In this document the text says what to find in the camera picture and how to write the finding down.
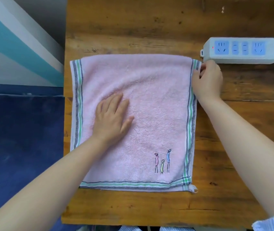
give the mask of forearm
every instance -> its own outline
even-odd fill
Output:
[[[106,147],[89,139],[0,208],[0,230],[49,230]]]
[[[269,215],[274,215],[274,142],[220,99],[201,104],[235,169]]]

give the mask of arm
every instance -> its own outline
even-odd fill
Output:
[[[240,177],[266,212],[274,215],[274,142],[220,99],[223,82],[214,61],[194,72],[192,86]]]
[[[101,101],[96,109],[93,135],[35,178],[0,208],[0,230],[49,230],[79,187],[91,165],[129,130],[124,123],[129,104],[122,94]]]

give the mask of pink stick figure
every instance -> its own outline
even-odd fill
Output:
[[[158,166],[158,153],[155,152],[155,155],[156,155],[156,159],[155,159],[155,173],[158,173],[158,168],[157,168],[157,166]]]

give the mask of hand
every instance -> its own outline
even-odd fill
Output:
[[[220,99],[223,74],[213,60],[202,63],[200,74],[194,70],[191,82],[193,92],[201,105],[208,100]]]
[[[123,93],[113,94],[96,107],[92,137],[102,141],[107,148],[127,134],[134,120],[134,116],[130,116],[123,122],[129,100],[120,103],[122,97]]]

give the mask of person's left hand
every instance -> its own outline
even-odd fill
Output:
[[[126,99],[120,103],[122,97],[123,93],[113,94],[102,100],[96,107],[92,137],[102,141],[106,147],[122,139],[134,120],[134,116],[130,116],[123,122],[129,100]]]

